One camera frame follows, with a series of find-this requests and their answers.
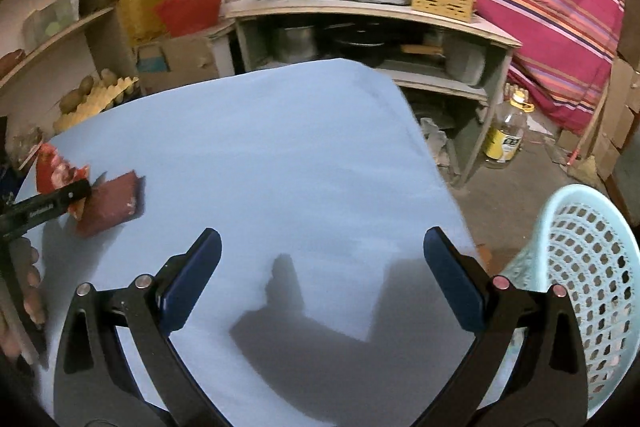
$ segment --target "human hand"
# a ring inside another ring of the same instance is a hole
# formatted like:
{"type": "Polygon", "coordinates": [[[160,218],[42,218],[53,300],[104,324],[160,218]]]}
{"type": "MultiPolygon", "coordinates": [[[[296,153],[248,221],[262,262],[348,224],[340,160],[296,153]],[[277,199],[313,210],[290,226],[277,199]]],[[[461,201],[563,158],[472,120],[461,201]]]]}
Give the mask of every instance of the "human hand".
{"type": "MultiPolygon", "coordinates": [[[[44,306],[40,298],[40,293],[37,290],[40,285],[40,273],[38,269],[33,266],[33,264],[38,261],[40,254],[31,246],[30,241],[24,237],[12,241],[9,245],[9,252],[12,262],[14,263],[18,281],[20,282],[22,295],[24,296],[24,309],[34,323],[38,325],[44,324],[44,306]]],[[[18,339],[16,339],[15,335],[9,330],[9,326],[1,311],[0,349],[10,360],[17,359],[21,353],[18,339]]]]}

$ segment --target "bottle with yellow label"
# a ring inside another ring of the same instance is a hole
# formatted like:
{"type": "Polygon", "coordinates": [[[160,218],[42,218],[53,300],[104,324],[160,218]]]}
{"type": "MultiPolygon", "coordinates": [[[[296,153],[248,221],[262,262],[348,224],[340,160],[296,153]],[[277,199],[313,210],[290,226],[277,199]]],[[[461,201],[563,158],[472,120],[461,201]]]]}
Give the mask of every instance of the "bottle with yellow label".
{"type": "Polygon", "coordinates": [[[495,108],[494,119],[482,147],[485,165],[502,169],[511,162],[527,128],[527,113],[533,110],[534,106],[525,102],[524,92],[520,89],[495,108]]]}

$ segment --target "light blue tablecloth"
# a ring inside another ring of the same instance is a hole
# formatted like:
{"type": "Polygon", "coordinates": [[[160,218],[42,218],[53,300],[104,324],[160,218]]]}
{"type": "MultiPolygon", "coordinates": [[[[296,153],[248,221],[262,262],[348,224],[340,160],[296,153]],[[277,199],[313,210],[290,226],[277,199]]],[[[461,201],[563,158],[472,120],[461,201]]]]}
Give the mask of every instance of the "light blue tablecloth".
{"type": "MultiPolygon", "coordinates": [[[[92,180],[135,169],[145,213],[90,240],[66,217],[31,230],[43,255],[53,368],[76,285],[128,285],[205,227],[222,261],[172,341],[236,427],[409,426],[472,341],[422,255],[442,227],[473,246],[392,81],[328,60],[162,92],[53,141],[92,180]]],[[[20,199],[34,194],[33,173],[20,199]]],[[[121,335],[143,394],[151,389],[121,335]]]]}

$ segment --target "laundry basket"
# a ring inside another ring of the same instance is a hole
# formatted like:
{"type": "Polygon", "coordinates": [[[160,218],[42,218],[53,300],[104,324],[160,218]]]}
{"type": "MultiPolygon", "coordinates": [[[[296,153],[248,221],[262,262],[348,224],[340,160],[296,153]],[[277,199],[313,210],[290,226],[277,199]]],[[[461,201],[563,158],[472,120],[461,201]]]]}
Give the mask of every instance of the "laundry basket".
{"type": "MultiPolygon", "coordinates": [[[[561,188],[502,274],[522,289],[567,288],[582,336],[591,417],[625,376],[640,343],[640,254],[624,218],[593,188],[561,188]]],[[[512,351],[522,343],[522,336],[514,339],[512,351]]]]}

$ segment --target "silver screw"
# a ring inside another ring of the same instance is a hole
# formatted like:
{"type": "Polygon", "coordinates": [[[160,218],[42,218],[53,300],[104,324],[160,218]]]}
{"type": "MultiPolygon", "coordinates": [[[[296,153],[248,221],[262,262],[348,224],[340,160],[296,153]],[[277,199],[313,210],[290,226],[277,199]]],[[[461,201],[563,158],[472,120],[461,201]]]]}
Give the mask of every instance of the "silver screw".
{"type": "Polygon", "coordinates": [[[81,285],[78,286],[76,293],[79,296],[84,297],[90,291],[91,291],[91,285],[88,282],[83,282],[81,285]]]}
{"type": "Polygon", "coordinates": [[[505,277],[504,275],[496,275],[492,282],[494,283],[494,286],[498,288],[498,290],[506,290],[507,288],[509,288],[509,286],[511,286],[509,279],[507,279],[507,277],[505,277]]]}
{"type": "Polygon", "coordinates": [[[561,284],[554,284],[553,291],[556,297],[566,297],[566,288],[561,284]]]}
{"type": "Polygon", "coordinates": [[[151,283],[153,281],[153,277],[151,277],[150,275],[140,275],[137,279],[136,279],[136,288],[140,288],[141,290],[144,288],[149,288],[149,286],[151,286],[151,283]]]}

